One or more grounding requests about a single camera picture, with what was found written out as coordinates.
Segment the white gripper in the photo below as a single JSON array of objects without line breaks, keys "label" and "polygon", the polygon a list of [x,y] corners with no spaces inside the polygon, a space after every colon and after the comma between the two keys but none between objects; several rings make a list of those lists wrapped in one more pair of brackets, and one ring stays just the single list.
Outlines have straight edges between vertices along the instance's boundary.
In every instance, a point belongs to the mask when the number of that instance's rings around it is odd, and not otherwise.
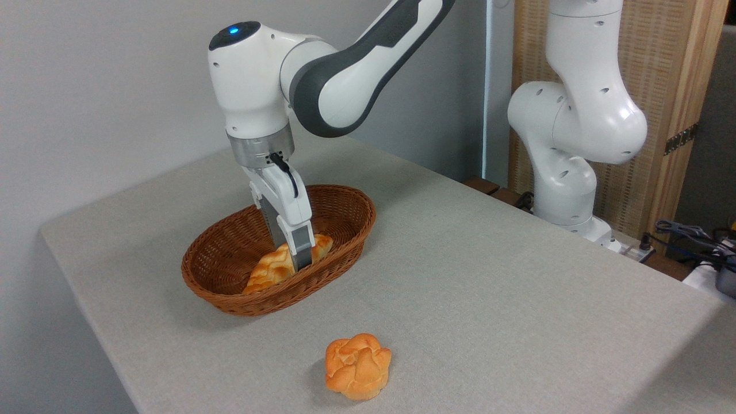
[{"label": "white gripper", "polygon": [[295,272],[312,262],[315,236],[311,225],[312,210],[304,182],[290,168],[283,171],[272,164],[265,168],[244,167],[250,179],[254,203],[261,211],[276,248],[287,245]]}]

